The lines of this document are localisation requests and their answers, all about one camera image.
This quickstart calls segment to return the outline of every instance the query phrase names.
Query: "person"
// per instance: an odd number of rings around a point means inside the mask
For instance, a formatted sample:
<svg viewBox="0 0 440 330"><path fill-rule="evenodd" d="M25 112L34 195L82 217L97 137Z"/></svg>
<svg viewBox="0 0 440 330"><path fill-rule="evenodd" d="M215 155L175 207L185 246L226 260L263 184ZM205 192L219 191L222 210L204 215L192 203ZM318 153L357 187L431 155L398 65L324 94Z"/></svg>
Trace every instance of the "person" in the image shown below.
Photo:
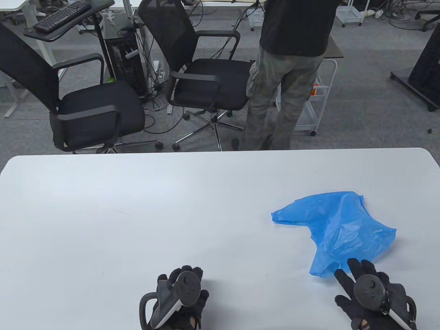
<svg viewBox="0 0 440 330"><path fill-rule="evenodd" d="M267 0L260 49L247 85L249 109L234 150L290 149L290 139L310 97L340 0ZM267 110L281 84L275 133L263 139Z"/></svg>
<svg viewBox="0 0 440 330"><path fill-rule="evenodd" d="M365 274L370 274L378 277L384 284L386 291L391 294L393 301L391 307L399 309L403 314L400 315L402 319L407 323L411 329L417 330L415 326L415 319L417 309L414 300L406 295L405 289L401 284L390 283L389 277L384 272L376 271L373 263L362 260L359 262L357 259L348 259L348 266L353 274L355 280ZM179 274L183 271L194 272L200 280L202 280L203 271L199 267L191 268L191 266L183 266L182 268L175 269L169 278L165 274L158 277L159 280L168 280L169 285L172 286ZM354 294L355 282L342 270L337 269L334 273L335 278L338 280L342 288L348 294L348 297L343 295L337 295L335 297L336 304L347 314L352 320L351 328L353 330L404 330L390 315L384 315L381 311L372 311L364 308L357 300ZM165 324L159 328L159 330L196 330L201 328L202 324L202 312L206 305L206 301L209 297L207 290L201 290L200 297L194 306L181 307L180 310L173 313L173 315L165 322ZM153 311L158 307L158 303L153 307ZM153 330L148 324L147 330Z"/></svg>

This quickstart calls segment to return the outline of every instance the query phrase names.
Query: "black shirt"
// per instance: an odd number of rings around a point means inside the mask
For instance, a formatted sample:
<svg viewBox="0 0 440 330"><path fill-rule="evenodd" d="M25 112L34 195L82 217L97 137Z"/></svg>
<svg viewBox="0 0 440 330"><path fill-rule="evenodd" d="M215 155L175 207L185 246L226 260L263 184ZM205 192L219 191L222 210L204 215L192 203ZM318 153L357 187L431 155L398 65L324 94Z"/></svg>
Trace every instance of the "black shirt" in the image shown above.
<svg viewBox="0 0 440 330"><path fill-rule="evenodd" d="M260 45L275 55L325 53L340 0L267 0Z"/></svg>

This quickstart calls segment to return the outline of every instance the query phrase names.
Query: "orange object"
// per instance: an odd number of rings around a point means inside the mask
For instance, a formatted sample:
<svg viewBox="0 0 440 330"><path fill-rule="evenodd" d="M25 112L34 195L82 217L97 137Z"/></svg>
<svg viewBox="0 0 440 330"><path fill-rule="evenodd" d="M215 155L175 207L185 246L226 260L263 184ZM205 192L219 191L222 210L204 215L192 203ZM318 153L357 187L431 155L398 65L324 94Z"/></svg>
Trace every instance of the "orange object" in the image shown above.
<svg viewBox="0 0 440 330"><path fill-rule="evenodd" d="M316 95L316 89L312 90L312 96Z"/></svg>

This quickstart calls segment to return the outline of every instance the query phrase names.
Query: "chair backrest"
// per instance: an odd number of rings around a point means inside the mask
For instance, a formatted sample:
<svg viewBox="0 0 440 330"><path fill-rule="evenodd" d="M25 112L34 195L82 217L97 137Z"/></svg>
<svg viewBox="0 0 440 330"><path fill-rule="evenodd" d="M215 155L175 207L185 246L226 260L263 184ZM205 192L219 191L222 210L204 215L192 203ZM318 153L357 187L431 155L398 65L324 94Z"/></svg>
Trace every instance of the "chair backrest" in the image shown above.
<svg viewBox="0 0 440 330"><path fill-rule="evenodd" d="M192 62L197 38L181 0L143 0L138 16L145 23L171 70Z"/></svg>
<svg viewBox="0 0 440 330"><path fill-rule="evenodd" d="M0 70L21 83L50 111L57 111L59 81L56 70L2 23L0 23Z"/></svg>

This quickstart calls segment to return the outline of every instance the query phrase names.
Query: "cargo pocket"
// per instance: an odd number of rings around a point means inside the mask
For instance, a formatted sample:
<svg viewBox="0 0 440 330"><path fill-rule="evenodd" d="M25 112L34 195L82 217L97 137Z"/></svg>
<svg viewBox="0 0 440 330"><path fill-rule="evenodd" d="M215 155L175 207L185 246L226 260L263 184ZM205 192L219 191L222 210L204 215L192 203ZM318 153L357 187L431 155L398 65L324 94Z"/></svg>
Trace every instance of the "cargo pocket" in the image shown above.
<svg viewBox="0 0 440 330"><path fill-rule="evenodd" d="M257 78L258 74L257 63L258 61L254 62L249 70L250 76L246 86L246 95L249 98L253 96L253 92L255 91L255 79Z"/></svg>

